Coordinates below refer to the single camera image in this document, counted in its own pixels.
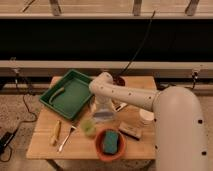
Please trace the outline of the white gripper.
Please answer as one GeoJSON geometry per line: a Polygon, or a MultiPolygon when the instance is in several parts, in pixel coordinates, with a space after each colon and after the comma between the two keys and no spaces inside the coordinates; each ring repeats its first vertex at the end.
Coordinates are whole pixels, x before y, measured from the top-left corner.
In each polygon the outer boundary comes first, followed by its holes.
{"type": "Polygon", "coordinates": [[[95,114],[100,117],[113,116],[115,114],[112,100],[108,97],[96,95],[95,96],[95,114]]]}

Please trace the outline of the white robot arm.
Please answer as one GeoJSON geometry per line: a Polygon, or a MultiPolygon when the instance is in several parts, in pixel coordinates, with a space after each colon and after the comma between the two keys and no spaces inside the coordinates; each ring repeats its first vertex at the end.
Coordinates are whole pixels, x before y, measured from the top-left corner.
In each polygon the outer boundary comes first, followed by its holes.
{"type": "Polygon", "coordinates": [[[89,84],[101,98],[112,98],[153,112],[156,171],[209,171],[205,121],[197,96],[187,88],[163,91],[113,84],[108,72],[89,84]]]}

